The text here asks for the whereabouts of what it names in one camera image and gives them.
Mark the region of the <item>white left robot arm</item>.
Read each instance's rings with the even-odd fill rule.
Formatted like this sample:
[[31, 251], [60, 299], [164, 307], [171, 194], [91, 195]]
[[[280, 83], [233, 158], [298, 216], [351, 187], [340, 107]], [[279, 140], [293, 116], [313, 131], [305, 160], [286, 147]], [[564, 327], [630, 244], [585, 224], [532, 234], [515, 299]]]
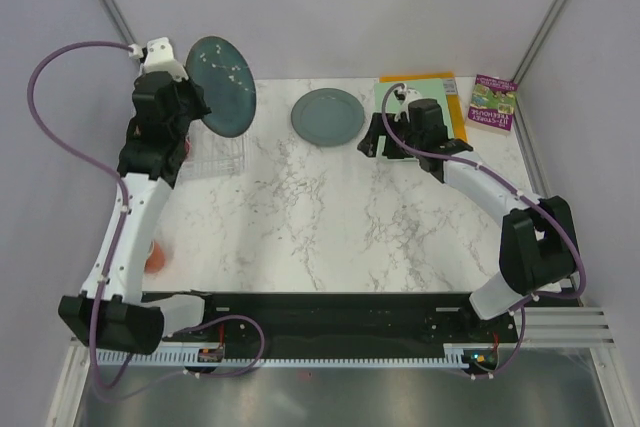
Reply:
[[219, 329], [219, 316], [199, 298], [142, 300], [142, 280], [156, 225], [186, 158], [190, 124], [209, 113], [203, 90], [167, 72], [134, 83], [135, 114], [119, 153], [118, 192], [94, 267], [58, 314], [87, 347], [149, 355], [163, 337], [185, 328], [198, 340]]

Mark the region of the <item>blue floral plate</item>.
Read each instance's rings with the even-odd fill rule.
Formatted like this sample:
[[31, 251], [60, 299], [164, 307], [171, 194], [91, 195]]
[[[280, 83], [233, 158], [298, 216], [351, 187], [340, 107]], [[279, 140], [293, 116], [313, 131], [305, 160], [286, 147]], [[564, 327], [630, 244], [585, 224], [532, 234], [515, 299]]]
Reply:
[[242, 136], [256, 113], [257, 93], [254, 77], [240, 51], [217, 36], [199, 39], [186, 60], [189, 77], [202, 88], [210, 113], [204, 125], [224, 138]]

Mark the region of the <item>grey plate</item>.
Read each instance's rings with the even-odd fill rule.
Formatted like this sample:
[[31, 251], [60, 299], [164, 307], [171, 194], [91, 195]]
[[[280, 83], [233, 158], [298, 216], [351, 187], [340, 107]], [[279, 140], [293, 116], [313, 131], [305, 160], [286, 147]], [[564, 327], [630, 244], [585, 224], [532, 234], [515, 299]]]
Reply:
[[296, 101], [290, 120], [293, 130], [304, 141], [318, 147], [338, 147], [358, 135], [365, 122], [365, 111], [352, 94], [320, 88]]

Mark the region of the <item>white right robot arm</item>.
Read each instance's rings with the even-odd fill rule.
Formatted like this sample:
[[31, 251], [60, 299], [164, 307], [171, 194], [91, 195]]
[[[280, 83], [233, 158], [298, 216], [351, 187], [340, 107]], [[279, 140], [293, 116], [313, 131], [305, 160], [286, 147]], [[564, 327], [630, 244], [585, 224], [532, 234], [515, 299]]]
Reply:
[[578, 298], [571, 278], [584, 265], [566, 201], [505, 178], [449, 136], [442, 113], [422, 97], [375, 104], [347, 190], [348, 238], [376, 274], [460, 294], [459, 331], [477, 341], [528, 303]]

